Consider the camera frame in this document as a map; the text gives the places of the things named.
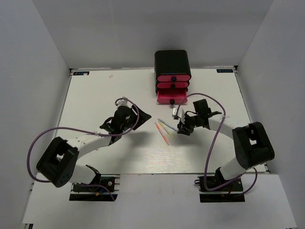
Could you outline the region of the thin yellow highlighter pen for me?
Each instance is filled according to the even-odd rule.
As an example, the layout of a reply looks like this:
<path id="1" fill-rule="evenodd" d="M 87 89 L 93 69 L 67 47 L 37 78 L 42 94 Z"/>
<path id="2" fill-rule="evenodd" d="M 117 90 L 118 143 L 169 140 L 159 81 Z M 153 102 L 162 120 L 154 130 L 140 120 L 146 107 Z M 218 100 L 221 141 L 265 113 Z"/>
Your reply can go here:
<path id="1" fill-rule="evenodd" d="M 170 136 L 170 138 L 173 139 L 173 140 L 175 141 L 174 136 L 169 132 L 169 130 L 165 127 L 165 125 L 164 125 L 162 122 L 160 122 L 159 120 L 158 120 L 158 123 L 159 123 L 160 126 L 164 129 L 164 131 Z"/>

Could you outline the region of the blue corner label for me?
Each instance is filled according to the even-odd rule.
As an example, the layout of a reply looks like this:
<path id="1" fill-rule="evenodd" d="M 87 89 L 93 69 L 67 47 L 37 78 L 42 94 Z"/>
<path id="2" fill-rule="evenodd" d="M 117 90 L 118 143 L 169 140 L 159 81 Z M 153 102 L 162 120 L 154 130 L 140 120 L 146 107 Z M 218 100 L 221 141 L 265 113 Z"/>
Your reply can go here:
<path id="1" fill-rule="evenodd" d="M 217 69 L 218 73 L 233 73 L 233 69 Z"/>
<path id="2" fill-rule="evenodd" d="M 84 71 L 84 72 L 73 72 L 73 75 L 76 75 L 76 76 L 89 75 L 89 74 L 90 74 L 89 71 Z"/>

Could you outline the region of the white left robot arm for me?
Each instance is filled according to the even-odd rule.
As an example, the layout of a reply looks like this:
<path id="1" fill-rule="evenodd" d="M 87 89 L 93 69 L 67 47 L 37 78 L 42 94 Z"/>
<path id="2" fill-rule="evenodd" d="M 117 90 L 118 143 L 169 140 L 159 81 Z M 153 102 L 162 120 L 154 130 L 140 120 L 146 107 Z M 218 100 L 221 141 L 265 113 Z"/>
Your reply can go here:
<path id="1" fill-rule="evenodd" d="M 77 160 L 90 152 L 116 143 L 122 134 L 128 130 L 136 130 L 151 117 L 135 105 L 119 106 L 114 115 L 106 119 L 93 135 L 85 134 L 69 140 L 54 138 L 36 168 L 56 187 L 71 182 L 84 184 L 89 190 L 96 190 L 101 184 L 100 172 L 90 165 L 77 165 Z"/>

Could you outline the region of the thin orange highlighter pen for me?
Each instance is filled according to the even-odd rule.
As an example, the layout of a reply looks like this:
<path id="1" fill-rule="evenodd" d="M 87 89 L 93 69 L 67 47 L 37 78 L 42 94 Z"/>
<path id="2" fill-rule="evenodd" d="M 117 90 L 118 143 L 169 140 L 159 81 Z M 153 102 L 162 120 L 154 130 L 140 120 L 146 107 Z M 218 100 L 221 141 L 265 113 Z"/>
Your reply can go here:
<path id="1" fill-rule="evenodd" d="M 163 140 L 165 141 L 165 143 L 169 146 L 170 143 L 169 143 L 168 139 L 166 138 L 166 136 L 164 135 L 164 133 L 162 132 L 160 126 L 156 122 L 154 124 L 155 124 L 157 130 L 159 131 L 160 135 L 162 136 Z"/>

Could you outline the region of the blue right corner label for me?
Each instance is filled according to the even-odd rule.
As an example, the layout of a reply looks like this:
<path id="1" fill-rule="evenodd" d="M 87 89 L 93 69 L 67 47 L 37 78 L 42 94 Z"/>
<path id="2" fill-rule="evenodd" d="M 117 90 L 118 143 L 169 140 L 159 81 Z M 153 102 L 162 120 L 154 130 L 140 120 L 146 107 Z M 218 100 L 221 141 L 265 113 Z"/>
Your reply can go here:
<path id="1" fill-rule="evenodd" d="M 218 73 L 233 73 L 233 69 L 217 69 Z"/>

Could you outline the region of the pink bottom drawer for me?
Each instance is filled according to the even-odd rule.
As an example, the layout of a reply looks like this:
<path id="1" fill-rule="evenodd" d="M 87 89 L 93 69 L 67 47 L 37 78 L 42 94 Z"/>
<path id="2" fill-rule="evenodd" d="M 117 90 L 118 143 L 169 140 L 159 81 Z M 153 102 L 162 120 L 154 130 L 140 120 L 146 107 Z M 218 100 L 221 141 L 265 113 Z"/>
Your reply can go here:
<path id="1" fill-rule="evenodd" d="M 160 104 L 179 104 L 187 96 L 186 88 L 159 89 L 157 91 L 157 102 Z"/>

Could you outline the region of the black drawer cabinet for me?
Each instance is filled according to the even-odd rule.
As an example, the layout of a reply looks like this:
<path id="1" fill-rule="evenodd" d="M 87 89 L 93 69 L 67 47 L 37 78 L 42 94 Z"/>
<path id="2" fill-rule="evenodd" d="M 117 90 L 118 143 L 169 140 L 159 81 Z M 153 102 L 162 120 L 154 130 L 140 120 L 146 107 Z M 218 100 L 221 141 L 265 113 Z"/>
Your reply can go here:
<path id="1" fill-rule="evenodd" d="M 191 76 L 188 53 L 186 50 L 159 50 L 154 54 L 156 76 L 186 74 Z"/>

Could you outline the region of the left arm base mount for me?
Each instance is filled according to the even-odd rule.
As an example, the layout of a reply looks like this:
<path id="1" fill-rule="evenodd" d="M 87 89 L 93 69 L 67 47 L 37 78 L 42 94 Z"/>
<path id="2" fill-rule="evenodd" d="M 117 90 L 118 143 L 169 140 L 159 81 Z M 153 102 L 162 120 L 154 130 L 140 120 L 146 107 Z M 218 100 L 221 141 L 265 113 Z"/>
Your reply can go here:
<path id="1" fill-rule="evenodd" d="M 120 175 L 102 175 L 94 184 L 73 183 L 69 201 L 112 202 L 119 194 Z"/>

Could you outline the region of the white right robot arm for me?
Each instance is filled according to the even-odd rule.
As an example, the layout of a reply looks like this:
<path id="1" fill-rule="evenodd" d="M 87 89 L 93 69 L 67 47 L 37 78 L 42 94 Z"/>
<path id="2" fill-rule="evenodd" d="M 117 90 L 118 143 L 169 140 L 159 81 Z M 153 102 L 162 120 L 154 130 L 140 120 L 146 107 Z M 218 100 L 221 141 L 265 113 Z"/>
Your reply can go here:
<path id="1" fill-rule="evenodd" d="M 192 115 L 188 115 L 180 107 L 173 109 L 172 116 L 179 121 L 179 134 L 190 135 L 195 128 L 203 127 L 215 131 L 215 137 L 223 134 L 234 142 L 234 158 L 216 169 L 211 182 L 208 182 L 208 176 L 204 175 L 205 190 L 227 190 L 249 169 L 274 159 L 275 151 L 262 123 L 254 122 L 241 126 L 221 112 L 213 112 L 205 99 L 194 102 L 193 106 L 195 111 Z"/>

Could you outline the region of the pink top drawer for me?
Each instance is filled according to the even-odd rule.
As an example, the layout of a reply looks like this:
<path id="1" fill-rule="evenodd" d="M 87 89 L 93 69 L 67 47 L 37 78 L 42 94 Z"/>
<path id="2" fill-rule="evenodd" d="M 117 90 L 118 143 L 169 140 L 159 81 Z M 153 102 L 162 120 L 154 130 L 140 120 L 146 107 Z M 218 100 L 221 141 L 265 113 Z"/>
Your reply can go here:
<path id="1" fill-rule="evenodd" d="M 186 82 L 191 79 L 188 74 L 161 74 L 156 77 L 158 82 Z"/>

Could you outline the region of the blue left corner label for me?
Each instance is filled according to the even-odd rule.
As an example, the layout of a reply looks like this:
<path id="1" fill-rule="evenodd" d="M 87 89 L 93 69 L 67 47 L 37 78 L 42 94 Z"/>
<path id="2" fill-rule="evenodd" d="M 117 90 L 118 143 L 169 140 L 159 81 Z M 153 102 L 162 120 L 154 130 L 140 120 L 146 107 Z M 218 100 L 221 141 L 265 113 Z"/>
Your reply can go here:
<path id="1" fill-rule="evenodd" d="M 76 75 L 76 76 L 89 75 L 89 74 L 90 74 L 89 71 L 84 71 L 84 72 L 73 72 L 73 75 Z"/>

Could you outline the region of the pink drawer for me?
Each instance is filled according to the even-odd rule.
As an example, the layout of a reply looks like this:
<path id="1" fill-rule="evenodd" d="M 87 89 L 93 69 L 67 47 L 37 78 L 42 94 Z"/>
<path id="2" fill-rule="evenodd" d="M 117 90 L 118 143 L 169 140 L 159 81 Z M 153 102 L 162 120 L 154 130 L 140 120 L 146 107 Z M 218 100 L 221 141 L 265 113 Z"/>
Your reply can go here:
<path id="1" fill-rule="evenodd" d="M 186 82 L 159 82 L 156 87 L 158 89 L 175 89 L 175 88 L 187 88 L 189 81 Z"/>
<path id="2" fill-rule="evenodd" d="M 187 96 L 186 88 L 159 89 L 157 91 L 157 102 L 160 104 L 179 104 Z"/>
<path id="3" fill-rule="evenodd" d="M 156 77 L 158 82 L 186 82 L 191 79 L 188 74 L 161 74 Z"/>

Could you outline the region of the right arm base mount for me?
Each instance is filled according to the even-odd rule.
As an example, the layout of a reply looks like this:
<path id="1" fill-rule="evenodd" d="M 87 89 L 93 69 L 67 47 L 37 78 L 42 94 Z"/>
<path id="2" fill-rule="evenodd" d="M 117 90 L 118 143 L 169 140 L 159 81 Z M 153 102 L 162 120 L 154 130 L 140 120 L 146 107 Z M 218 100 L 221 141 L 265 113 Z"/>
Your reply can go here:
<path id="1" fill-rule="evenodd" d="M 199 188 L 201 203 L 237 203 L 245 202 L 244 188 L 241 179 L 215 191 L 208 191 L 203 185 L 203 176 L 198 177 L 194 184 Z"/>

